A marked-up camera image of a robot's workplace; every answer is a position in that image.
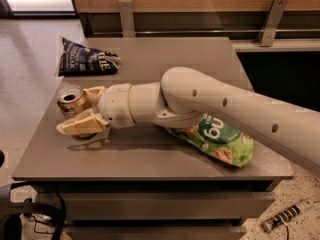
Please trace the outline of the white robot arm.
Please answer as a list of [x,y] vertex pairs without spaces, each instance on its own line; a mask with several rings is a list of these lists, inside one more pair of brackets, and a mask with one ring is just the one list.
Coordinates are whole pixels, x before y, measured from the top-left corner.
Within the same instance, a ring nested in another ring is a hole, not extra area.
[[320,173],[320,113],[174,67],[159,82],[93,87],[83,91],[88,109],[57,125],[69,136],[95,134],[111,126],[149,122],[168,128],[198,124],[214,115],[293,163]]

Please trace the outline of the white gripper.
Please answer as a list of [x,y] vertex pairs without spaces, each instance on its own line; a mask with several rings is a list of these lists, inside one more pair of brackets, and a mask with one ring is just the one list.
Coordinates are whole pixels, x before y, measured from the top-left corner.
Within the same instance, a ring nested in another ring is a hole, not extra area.
[[[56,126],[64,135],[92,135],[102,132],[107,126],[127,128],[135,125],[129,108],[129,83],[113,85],[109,88],[95,86],[85,88],[85,105],[87,108],[75,117]],[[98,108],[96,113],[91,107]]]

